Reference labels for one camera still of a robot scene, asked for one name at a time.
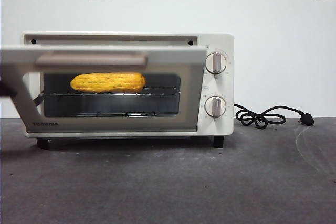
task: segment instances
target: toshiba toaster oven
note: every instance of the toshiba toaster oven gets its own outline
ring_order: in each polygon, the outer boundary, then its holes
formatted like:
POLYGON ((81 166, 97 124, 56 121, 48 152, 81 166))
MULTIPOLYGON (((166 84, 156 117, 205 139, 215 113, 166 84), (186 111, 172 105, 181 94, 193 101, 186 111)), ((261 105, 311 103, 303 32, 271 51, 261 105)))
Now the toshiba toaster oven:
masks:
POLYGON ((230 34, 25 32, 1 48, 1 92, 25 135, 49 139, 233 132, 230 34))

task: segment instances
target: control knob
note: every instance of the control knob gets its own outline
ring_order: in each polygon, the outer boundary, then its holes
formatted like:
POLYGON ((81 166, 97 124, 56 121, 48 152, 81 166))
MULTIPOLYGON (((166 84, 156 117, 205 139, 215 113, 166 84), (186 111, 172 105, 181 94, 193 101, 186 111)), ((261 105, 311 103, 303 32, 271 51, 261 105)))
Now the control knob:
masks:
POLYGON ((226 110, 226 104, 223 98, 213 96, 206 100, 204 108, 209 116, 218 118, 224 114, 226 110))
POLYGON ((221 52, 213 52, 206 58, 205 67, 210 73, 219 74, 226 68, 226 59, 221 52))

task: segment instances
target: oven door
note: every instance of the oven door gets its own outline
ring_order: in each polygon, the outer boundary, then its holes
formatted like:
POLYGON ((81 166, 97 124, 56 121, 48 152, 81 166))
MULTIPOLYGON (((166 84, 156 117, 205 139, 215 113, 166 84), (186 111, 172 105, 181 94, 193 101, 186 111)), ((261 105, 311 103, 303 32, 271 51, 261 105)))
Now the oven door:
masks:
POLYGON ((1 82, 28 133, 196 131, 205 47, 14 46, 1 82), (81 92, 79 74, 138 72, 138 93, 81 92))

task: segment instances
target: black power cord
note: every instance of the black power cord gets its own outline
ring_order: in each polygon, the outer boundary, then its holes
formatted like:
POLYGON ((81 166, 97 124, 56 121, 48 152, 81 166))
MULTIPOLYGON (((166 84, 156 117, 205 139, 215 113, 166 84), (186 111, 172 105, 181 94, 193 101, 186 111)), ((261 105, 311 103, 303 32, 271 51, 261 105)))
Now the black power cord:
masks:
POLYGON ((285 109, 285 110, 291 110, 294 112, 297 112, 301 118, 300 118, 300 122, 304 125, 307 126, 311 126, 314 124, 314 119, 311 116, 311 114, 309 113, 303 113, 300 110, 296 110, 287 106, 275 106, 272 108, 269 108, 267 110, 265 110, 263 113, 261 114, 257 114, 251 110, 248 110, 247 108, 239 105, 239 104, 234 104, 235 107, 240 108, 241 110, 239 110, 236 113, 236 119, 239 120, 241 122, 241 124, 243 126, 250 126, 251 124, 255 124, 255 126, 258 129, 265 129, 268 124, 283 124, 286 122, 286 118, 283 115, 280 114, 273 114, 273 113, 268 113, 272 110, 276 110, 276 109, 285 109), (273 117, 273 118, 280 118, 281 121, 272 121, 270 119, 267 119, 267 117, 273 117))

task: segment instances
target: oven foot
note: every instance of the oven foot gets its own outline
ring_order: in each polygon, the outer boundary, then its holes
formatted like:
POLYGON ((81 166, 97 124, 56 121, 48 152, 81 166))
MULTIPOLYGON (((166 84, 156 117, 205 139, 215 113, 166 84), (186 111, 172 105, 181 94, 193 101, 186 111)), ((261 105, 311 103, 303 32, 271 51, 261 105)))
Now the oven foot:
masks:
POLYGON ((47 150, 49 149, 49 139, 46 138, 37 138, 36 139, 37 147, 40 149, 47 150))
POLYGON ((224 136, 214 136, 214 148, 221 149, 224 147, 224 136))

